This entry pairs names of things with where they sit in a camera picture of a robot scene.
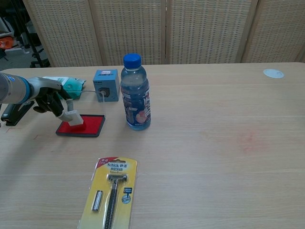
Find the plastic bottle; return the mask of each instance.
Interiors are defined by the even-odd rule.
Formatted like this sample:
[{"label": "plastic bottle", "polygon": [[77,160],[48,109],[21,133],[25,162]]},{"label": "plastic bottle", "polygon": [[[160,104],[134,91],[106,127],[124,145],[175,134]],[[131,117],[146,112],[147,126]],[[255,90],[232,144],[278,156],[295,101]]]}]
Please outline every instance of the plastic bottle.
[{"label": "plastic bottle", "polygon": [[130,53],[124,56],[121,91],[128,125],[133,130],[148,128],[151,124],[149,83],[139,54]]}]

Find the blue bottle cap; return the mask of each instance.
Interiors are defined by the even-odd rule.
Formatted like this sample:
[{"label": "blue bottle cap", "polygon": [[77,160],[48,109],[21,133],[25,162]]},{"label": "blue bottle cap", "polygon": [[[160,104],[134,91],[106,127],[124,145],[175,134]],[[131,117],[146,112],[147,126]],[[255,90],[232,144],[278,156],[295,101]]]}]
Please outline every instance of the blue bottle cap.
[{"label": "blue bottle cap", "polygon": [[130,53],[124,56],[124,67],[135,69],[141,66],[141,56],[137,53]]}]

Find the yellow packaging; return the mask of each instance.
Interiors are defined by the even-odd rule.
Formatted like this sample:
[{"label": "yellow packaging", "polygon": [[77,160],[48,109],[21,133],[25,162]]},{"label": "yellow packaging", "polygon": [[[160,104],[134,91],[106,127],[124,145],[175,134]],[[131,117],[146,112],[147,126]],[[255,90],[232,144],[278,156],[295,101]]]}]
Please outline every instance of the yellow packaging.
[{"label": "yellow packaging", "polygon": [[[100,158],[95,166],[78,229],[128,229],[136,172],[136,160],[124,157]],[[114,199],[114,208],[110,211]]]}]

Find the wicker panel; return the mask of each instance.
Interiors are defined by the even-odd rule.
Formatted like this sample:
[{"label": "wicker panel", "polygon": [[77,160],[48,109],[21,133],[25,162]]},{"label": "wicker panel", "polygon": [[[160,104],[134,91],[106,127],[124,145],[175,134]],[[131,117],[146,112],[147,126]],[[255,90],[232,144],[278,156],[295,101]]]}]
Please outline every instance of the wicker panel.
[{"label": "wicker panel", "polygon": [[90,6],[105,65],[122,65],[130,52],[143,64],[164,62],[165,0],[90,0]]},{"label": "wicker panel", "polygon": [[243,62],[293,62],[305,41],[305,0],[261,0]]},{"label": "wicker panel", "polygon": [[251,0],[169,0],[168,63],[233,63]]},{"label": "wicker panel", "polygon": [[53,67],[102,65],[88,0],[24,2]]}]

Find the white round sticker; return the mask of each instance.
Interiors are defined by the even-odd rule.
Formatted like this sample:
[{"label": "white round sticker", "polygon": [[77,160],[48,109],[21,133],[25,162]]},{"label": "white round sticker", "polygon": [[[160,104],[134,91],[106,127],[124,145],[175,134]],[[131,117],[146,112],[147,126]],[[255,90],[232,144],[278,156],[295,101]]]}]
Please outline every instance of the white round sticker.
[{"label": "white round sticker", "polygon": [[280,79],[285,76],[284,73],[282,73],[280,70],[277,70],[277,69],[265,69],[264,74],[266,76],[269,76],[269,77],[275,78],[275,79]]}]

